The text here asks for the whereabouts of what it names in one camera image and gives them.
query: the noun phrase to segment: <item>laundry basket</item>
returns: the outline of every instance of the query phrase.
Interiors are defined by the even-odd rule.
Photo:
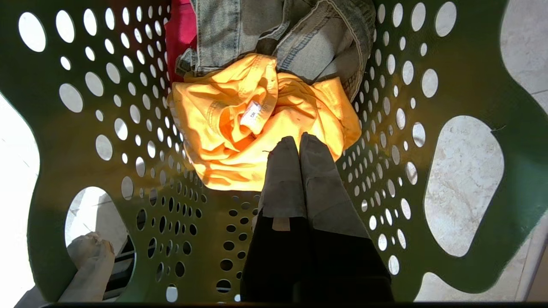
[[[352,102],[363,135],[339,159],[339,171],[374,242],[392,239],[379,253],[397,300],[413,300],[426,272],[481,292],[548,204],[548,121],[503,66],[506,1],[375,2],[375,43]],[[168,287],[181,303],[232,301],[239,293],[259,195],[209,190],[183,164],[182,135],[166,101],[168,4],[0,4],[0,90],[29,124],[40,155],[28,253],[47,300],[57,300],[76,272],[65,218],[74,196],[90,186],[110,195],[135,247],[119,301],[166,301]],[[425,18],[414,16],[421,12]],[[73,28],[62,26],[67,20]],[[492,129],[505,164],[459,258],[436,243],[423,207],[437,137],[458,115]],[[4,206],[18,206],[13,197],[4,196]],[[378,221],[374,228],[370,220]]]

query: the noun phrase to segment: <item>gray fabric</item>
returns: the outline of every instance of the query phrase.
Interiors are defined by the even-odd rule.
[[[248,53],[273,55],[278,70],[308,84],[340,77],[353,100],[373,44],[372,0],[192,0],[197,50],[176,61],[176,73],[223,69]]]
[[[269,153],[259,211],[271,218],[306,217],[299,153],[293,137],[282,138]]]
[[[369,238],[344,189],[335,162],[325,144],[304,133],[300,144],[301,176],[306,210],[316,230]]]

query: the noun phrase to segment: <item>green plastic basket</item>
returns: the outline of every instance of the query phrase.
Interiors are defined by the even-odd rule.
[[[372,216],[386,219],[369,229],[375,243],[381,235],[405,238],[405,245],[389,241],[379,251],[394,275],[397,300],[413,300],[426,272],[465,292],[484,291],[548,204],[547,116],[501,59],[499,33],[507,3],[375,2],[376,40],[352,102],[363,136],[338,161],[341,176],[366,225]],[[40,154],[28,252],[36,285],[47,300],[56,301],[76,272],[65,248],[65,218],[74,196],[90,186],[110,195],[135,245],[135,267],[119,301],[166,301],[170,285],[177,287],[181,303],[231,301],[239,293],[252,235],[242,218],[257,214],[259,196],[209,190],[182,165],[180,134],[166,103],[168,4],[0,4],[0,90],[29,124]],[[424,22],[412,17],[414,9],[424,9]],[[451,12],[436,26],[437,16]],[[56,28],[58,19],[68,16],[72,39],[71,29]],[[44,36],[28,36],[24,29],[20,34],[21,23],[38,33],[42,29]],[[437,87],[423,89],[423,83]],[[437,137],[460,115],[492,129],[505,167],[468,253],[458,258],[436,243],[423,200]],[[120,125],[127,135],[117,135]],[[414,140],[414,127],[426,138]],[[96,142],[106,139],[111,151],[107,146],[98,152]],[[144,170],[136,168],[138,159]],[[145,217],[144,225],[137,223],[138,216]],[[226,250],[226,241],[234,248]]]

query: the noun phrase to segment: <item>clothing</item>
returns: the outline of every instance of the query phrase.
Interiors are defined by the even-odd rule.
[[[307,85],[276,73],[271,56],[250,54],[228,68],[173,84],[175,123],[203,183],[217,190],[261,191],[268,151],[283,136],[309,132],[334,160],[361,135],[338,78]]]
[[[196,15],[190,0],[172,0],[171,18],[165,27],[165,50],[170,81],[183,82],[175,73],[175,61],[189,48],[196,49]]]
[[[242,300],[393,301],[391,276],[352,203],[344,201],[350,198],[344,188],[341,190],[343,183],[328,147],[305,133],[299,158],[294,139],[285,137],[269,153],[266,174],[241,278]],[[325,191],[330,197],[318,197],[318,191]],[[347,213],[347,219],[318,214],[329,213],[329,208]],[[276,220],[284,215],[288,226],[279,231]],[[315,222],[318,218],[321,225]],[[349,229],[357,236],[349,234]]]
[[[197,49],[177,59],[177,73],[223,69],[251,52],[273,55],[278,70],[308,84],[340,77],[353,100],[373,44],[371,0],[192,0]]]

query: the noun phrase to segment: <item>marble floor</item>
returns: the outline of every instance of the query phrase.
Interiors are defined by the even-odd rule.
[[[515,78],[548,112],[548,0],[511,0],[501,34],[505,65]],[[466,253],[494,189],[500,181],[503,162],[500,148],[489,129],[473,118],[459,117],[446,124],[436,152],[426,198],[429,221],[436,240],[453,255]],[[28,206],[39,172],[36,143],[24,120],[0,95],[0,194],[16,196],[4,207],[11,221],[0,224],[0,232],[9,236],[11,253],[0,265],[4,302],[13,306],[34,285],[28,264],[26,227]],[[464,172],[452,168],[459,162]],[[91,187],[80,192],[67,214],[65,241],[100,231],[119,251],[126,237],[125,226],[114,204],[104,191]],[[455,290],[433,273],[427,273],[417,301],[521,301],[534,274],[536,262],[544,251],[548,234],[548,215],[534,229],[521,249],[508,263],[497,283],[481,294]]]

